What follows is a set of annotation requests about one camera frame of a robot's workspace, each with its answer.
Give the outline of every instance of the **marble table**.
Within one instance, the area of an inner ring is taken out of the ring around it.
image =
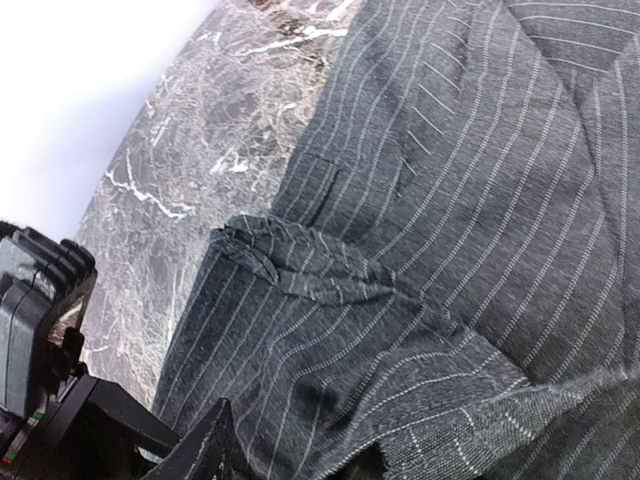
[[[265,214],[357,0],[227,0],[134,122],[82,221],[85,360],[150,405],[209,231]]]

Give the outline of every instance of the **pinstripe cloth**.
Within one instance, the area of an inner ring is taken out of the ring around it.
[[[640,476],[640,4],[369,0],[155,411],[260,478]]]

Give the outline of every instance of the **clothing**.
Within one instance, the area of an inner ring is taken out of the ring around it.
[[[640,475],[640,5],[365,1],[156,412],[260,478]]]

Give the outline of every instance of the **white background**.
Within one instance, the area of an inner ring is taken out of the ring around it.
[[[73,236],[144,101],[216,2],[0,2],[0,219]]]

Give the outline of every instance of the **folded fabric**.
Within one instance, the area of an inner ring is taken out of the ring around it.
[[[260,478],[640,476],[640,5],[365,1],[155,409]]]

